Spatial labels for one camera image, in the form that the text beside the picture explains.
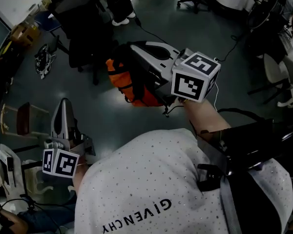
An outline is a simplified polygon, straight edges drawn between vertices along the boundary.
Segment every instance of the white cable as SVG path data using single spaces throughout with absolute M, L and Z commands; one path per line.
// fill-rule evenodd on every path
M 214 108 L 216 109 L 217 111 L 217 108 L 216 108 L 216 101 L 217 101 L 217 96 L 218 96 L 218 92 L 219 92 L 219 89 L 218 89 L 218 86 L 217 86 L 217 83 L 215 82 L 215 85 L 216 85 L 216 88 L 217 88 L 217 93 L 216 93 L 216 97 L 215 97 L 215 101 L 214 101 Z

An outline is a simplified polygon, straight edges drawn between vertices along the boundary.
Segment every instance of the cardboard box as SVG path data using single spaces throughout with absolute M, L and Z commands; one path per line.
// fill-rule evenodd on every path
M 23 47 L 30 47 L 39 35 L 40 30 L 34 24 L 21 23 L 12 29 L 10 39 Z
M 51 4 L 51 0 L 41 0 L 42 6 L 45 10 L 48 10 L 49 5 Z

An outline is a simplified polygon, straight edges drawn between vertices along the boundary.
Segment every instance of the floor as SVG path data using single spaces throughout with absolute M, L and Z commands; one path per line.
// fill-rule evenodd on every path
M 223 18 L 214 12 L 199 12 L 196 15 L 191 5 L 182 4 L 181 8 L 177 9 L 176 3 L 177 0 L 133 0 L 135 12 L 143 28 L 179 50 L 187 47 L 211 58 L 222 59 L 235 44 L 230 36 L 238 36 L 245 30 L 241 23 Z M 55 33 L 60 35 L 61 41 L 68 46 L 69 42 L 63 31 L 59 29 Z M 130 24 L 115 28 L 114 36 L 119 43 L 136 40 L 159 41 L 139 28 L 132 19 Z M 35 72 L 34 55 L 44 43 L 51 40 L 50 34 L 43 33 L 40 40 L 28 50 L 4 100 L 6 104 L 19 107 L 29 101 L 52 114 L 61 98 L 69 98 L 80 131 L 93 139 L 97 160 L 147 131 L 175 128 L 191 130 L 182 108 L 175 109 L 169 118 L 162 115 L 164 108 L 135 108 L 125 102 L 123 95 L 112 86 L 105 69 L 99 70 L 99 85 L 94 86 L 91 69 L 85 68 L 82 73 L 71 69 L 68 56 L 60 50 L 56 52 L 57 58 L 52 64 L 51 72 L 41 80 Z M 266 83 L 262 66 L 254 62 L 241 41 L 222 63 L 217 79 L 217 109 L 239 108 L 252 111 L 261 117 L 274 118 L 277 122 L 293 120 L 292 111 L 276 107 L 278 99 L 286 99 L 283 96 L 267 105 L 262 104 L 275 92 L 274 89 L 247 95 L 247 91 Z M 215 101 L 216 92 L 214 87 L 208 95 L 211 103 Z M 223 113 L 223 117 L 233 127 L 252 122 L 247 117 L 235 113 Z M 36 141 L 0 135 L 0 143 L 14 149 L 36 144 Z M 42 149 L 20 153 L 20 157 L 22 160 L 41 159 Z

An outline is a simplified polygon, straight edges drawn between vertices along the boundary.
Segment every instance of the sneaker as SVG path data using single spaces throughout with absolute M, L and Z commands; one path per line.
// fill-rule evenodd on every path
M 127 17 L 128 18 L 135 18 L 136 14 L 134 12 L 131 12 Z
M 121 24 L 123 24 L 123 25 L 126 25 L 126 24 L 129 24 L 129 19 L 128 18 L 126 18 L 125 20 L 123 20 L 123 21 L 121 21 L 121 22 L 116 22 L 116 21 L 112 21 L 112 24 L 114 25 L 114 26 L 119 26 L 119 25 L 121 25 Z
M 43 80 L 45 78 L 44 71 L 40 72 L 40 79 Z
M 52 55 L 52 56 L 50 57 L 50 59 L 51 59 L 51 61 L 50 61 L 50 65 L 47 66 L 47 67 L 44 69 L 44 74 L 45 74 L 45 75 L 49 74 L 50 69 L 51 69 L 51 64 L 53 63 L 53 61 L 55 60 L 56 57 L 57 57 L 56 55 Z

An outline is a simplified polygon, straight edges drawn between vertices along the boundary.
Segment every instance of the pants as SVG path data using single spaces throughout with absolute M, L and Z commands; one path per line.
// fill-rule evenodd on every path
M 247 46 L 255 56 L 268 54 L 277 63 L 280 63 L 286 51 L 278 36 L 279 28 L 274 30 L 270 23 L 264 23 L 258 29 L 255 29 L 247 39 Z
M 75 204 L 66 205 L 66 207 L 72 211 L 64 207 L 54 207 L 44 211 L 37 211 L 33 214 L 22 212 L 18 214 L 18 217 L 28 224 L 28 233 L 55 232 L 58 227 L 48 216 L 50 216 L 58 226 L 70 223 L 75 219 Z
M 121 22 L 133 11 L 130 0 L 107 0 L 115 22 Z

